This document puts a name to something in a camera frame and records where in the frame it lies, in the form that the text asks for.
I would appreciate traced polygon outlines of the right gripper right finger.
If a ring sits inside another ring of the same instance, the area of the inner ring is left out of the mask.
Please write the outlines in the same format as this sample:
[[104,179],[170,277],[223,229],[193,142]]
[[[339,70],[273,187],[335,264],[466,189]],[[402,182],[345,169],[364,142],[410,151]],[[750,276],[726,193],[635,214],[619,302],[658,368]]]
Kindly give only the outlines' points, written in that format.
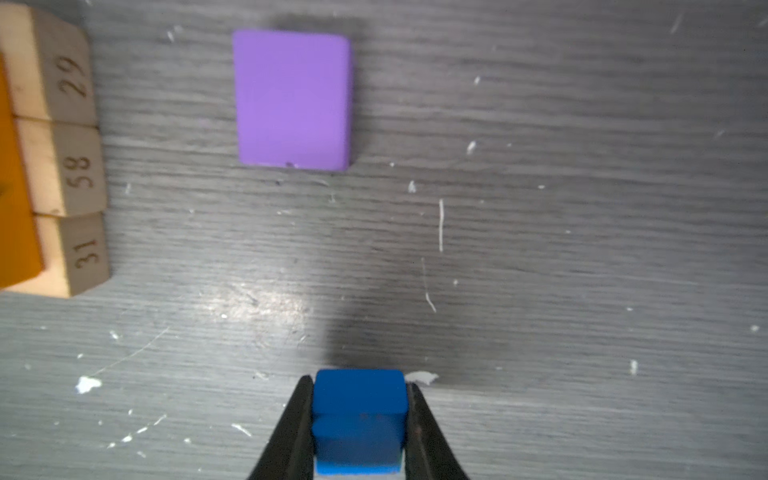
[[408,382],[405,478],[408,480],[468,480],[443,435],[418,385]]

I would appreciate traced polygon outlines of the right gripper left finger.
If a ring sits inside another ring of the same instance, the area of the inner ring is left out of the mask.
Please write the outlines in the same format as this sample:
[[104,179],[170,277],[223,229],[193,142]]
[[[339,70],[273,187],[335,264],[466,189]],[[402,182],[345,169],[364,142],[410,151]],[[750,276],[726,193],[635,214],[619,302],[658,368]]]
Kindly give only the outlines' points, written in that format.
[[310,375],[299,379],[248,480],[314,478],[313,389]]

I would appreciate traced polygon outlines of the blue wood cube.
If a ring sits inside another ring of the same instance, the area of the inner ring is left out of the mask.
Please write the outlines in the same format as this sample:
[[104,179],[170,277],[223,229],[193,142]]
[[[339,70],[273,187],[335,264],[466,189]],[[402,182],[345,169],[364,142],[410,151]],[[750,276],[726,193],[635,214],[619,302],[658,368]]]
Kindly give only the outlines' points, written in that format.
[[408,410],[406,380],[398,370],[318,371],[311,407],[316,472],[400,472]]

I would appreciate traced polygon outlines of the natural wood plank block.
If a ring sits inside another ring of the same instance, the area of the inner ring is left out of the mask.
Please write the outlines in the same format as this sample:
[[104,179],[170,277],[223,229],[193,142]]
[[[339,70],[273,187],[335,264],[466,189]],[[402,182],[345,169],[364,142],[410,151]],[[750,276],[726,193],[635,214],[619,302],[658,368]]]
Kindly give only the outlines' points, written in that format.
[[101,212],[78,217],[35,217],[43,270],[7,288],[9,292],[71,298],[111,276]]

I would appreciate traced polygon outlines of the orange wood block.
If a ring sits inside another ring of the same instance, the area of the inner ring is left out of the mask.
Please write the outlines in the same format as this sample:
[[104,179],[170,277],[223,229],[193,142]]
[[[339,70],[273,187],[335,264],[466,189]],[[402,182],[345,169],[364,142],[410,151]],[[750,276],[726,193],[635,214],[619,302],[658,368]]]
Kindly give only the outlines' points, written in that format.
[[5,59],[1,57],[1,289],[27,281],[42,270]]

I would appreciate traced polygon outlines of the purple wood block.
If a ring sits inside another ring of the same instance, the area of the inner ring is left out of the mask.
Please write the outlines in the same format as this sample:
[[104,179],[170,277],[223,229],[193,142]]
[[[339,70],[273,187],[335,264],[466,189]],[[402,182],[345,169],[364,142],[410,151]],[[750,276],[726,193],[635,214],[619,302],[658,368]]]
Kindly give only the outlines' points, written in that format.
[[232,47],[240,162],[346,170],[354,91],[350,40],[241,29],[234,31]]

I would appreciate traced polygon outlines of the natural wood rectangular block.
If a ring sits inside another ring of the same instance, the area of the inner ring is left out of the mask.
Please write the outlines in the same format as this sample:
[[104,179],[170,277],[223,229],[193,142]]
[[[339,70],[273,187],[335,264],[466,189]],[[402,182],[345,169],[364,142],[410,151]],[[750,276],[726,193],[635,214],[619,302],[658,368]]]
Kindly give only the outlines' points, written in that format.
[[3,2],[1,54],[16,116],[98,124],[89,42],[81,28],[38,8]]

